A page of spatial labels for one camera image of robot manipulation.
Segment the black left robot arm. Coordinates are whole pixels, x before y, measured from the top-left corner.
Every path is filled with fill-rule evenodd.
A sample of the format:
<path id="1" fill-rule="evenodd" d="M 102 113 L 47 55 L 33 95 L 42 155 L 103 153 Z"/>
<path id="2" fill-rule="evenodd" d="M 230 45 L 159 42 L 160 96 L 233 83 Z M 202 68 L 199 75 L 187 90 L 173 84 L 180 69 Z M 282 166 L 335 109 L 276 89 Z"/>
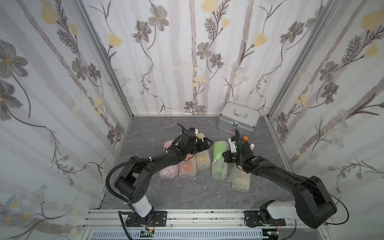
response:
<path id="1" fill-rule="evenodd" d="M 127 162 L 117 165 L 107 175 L 108 191 L 129 205 L 140 218 L 152 216 L 154 208 L 146 197 L 152 176 L 183 162 L 187 156 L 193 157 L 209 150 L 213 145 L 213 141 L 206 137 L 200 139 L 197 134 L 195 128 L 182 127 L 180 135 L 162 153 L 146 158 L 133 156 Z"/>

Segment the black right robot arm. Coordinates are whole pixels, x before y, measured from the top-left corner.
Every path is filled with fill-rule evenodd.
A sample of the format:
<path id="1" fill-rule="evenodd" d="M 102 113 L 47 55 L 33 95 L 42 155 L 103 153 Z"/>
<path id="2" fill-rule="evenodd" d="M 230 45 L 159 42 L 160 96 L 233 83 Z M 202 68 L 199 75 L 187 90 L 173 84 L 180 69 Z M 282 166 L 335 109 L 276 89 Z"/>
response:
<path id="1" fill-rule="evenodd" d="M 266 158 L 255 156 L 251 145 L 239 138 L 229 138 L 230 149 L 222 155 L 226 163 L 234 163 L 247 174 L 265 178 L 286 191 L 293 201 L 271 200 L 259 210 L 259 221 L 271 224 L 275 220 L 300 220 L 308 227 L 316 229 L 337 213 L 337 206 L 326 190 L 322 180 L 291 173 L 280 168 Z"/>

